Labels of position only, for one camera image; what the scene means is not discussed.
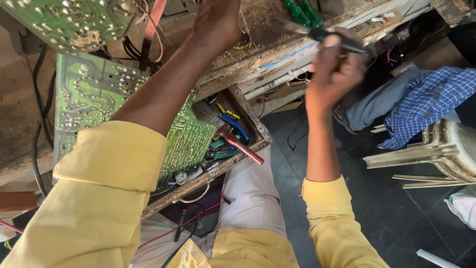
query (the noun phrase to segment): checkered shirt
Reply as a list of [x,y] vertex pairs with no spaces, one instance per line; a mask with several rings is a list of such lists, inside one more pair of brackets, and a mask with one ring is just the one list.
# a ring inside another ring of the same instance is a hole
[[476,92],[476,69],[443,67],[408,85],[410,94],[385,118],[390,138],[381,149],[398,149]]

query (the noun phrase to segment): rolled-up sleeve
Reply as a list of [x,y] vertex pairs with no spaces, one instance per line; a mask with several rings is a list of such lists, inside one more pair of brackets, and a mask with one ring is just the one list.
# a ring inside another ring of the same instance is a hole
[[309,236],[324,268],[388,267],[355,221],[344,178],[331,182],[304,180]]
[[1,267],[127,267],[166,147],[164,136],[133,123],[81,130],[55,166],[59,182]]

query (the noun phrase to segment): sandal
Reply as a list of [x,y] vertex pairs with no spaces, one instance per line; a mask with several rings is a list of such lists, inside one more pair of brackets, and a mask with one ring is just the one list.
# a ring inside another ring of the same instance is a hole
[[347,119],[346,111],[342,109],[339,105],[335,106],[332,109],[332,116],[337,121],[337,123],[341,124],[347,131],[349,131],[353,135],[357,135],[358,132],[352,130],[350,127],[349,120]]

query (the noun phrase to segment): circuit board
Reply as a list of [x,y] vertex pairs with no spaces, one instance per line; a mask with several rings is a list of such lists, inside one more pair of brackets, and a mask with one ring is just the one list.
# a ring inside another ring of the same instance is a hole
[[0,0],[0,6],[57,52],[91,52],[126,36],[142,13],[133,0]]
[[[108,121],[150,77],[150,73],[86,53],[58,53],[54,163],[76,144],[78,131]],[[175,171],[195,172],[217,125],[198,121],[192,90],[167,135],[157,191],[168,187]]]

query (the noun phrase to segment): hand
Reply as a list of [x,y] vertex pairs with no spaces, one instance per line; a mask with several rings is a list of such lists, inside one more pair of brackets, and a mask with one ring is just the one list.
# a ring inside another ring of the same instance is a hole
[[306,90],[308,114],[328,112],[347,92],[362,81],[365,67],[362,56],[347,53],[341,57],[340,37],[329,35],[319,45],[319,52],[309,68],[314,72]]
[[219,53],[239,41],[238,12],[241,0],[203,0],[195,19],[194,35]]

